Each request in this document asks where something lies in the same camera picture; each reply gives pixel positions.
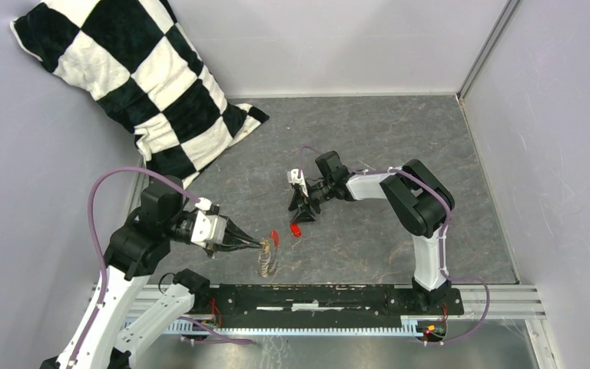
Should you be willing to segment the small red key tag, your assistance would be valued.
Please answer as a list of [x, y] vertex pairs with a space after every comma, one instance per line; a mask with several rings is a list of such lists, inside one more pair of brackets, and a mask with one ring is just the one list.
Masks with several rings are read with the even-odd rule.
[[300, 226], [298, 224], [290, 224], [290, 230], [295, 238], [300, 238], [302, 236]]

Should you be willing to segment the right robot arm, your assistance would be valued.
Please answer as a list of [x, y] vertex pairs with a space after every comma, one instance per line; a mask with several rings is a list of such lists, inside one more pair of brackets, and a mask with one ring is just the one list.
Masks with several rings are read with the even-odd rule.
[[413, 236], [415, 271], [413, 304], [431, 314], [443, 305], [451, 288], [446, 267], [445, 242], [455, 200], [439, 179], [419, 160], [383, 170], [353, 170], [336, 151], [315, 160], [320, 178], [309, 180], [300, 168], [287, 172], [294, 190], [289, 211], [292, 225], [314, 222], [322, 203], [385, 200], [400, 224]]

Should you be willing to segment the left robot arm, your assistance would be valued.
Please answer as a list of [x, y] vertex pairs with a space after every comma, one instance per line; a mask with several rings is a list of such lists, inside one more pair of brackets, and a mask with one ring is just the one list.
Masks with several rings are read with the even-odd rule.
[[43, 368], [133, 368], [145, 351], [188, 312], [205, 311], [212, 300], [210, 282], [189, 270], [174, 274], [167, 290], [128, 327], [124, 321], [136, 297], [171, 251], [171, 243], [192, 244], [209, 257], [217, 252], [263, 243], [242, 231], [218, 206], [183, 189], [181, 180], [152, 171], [140, 204], [102, 249], [92, 240], [100, 263], [100, 277], [93, 298], [76, 332]]

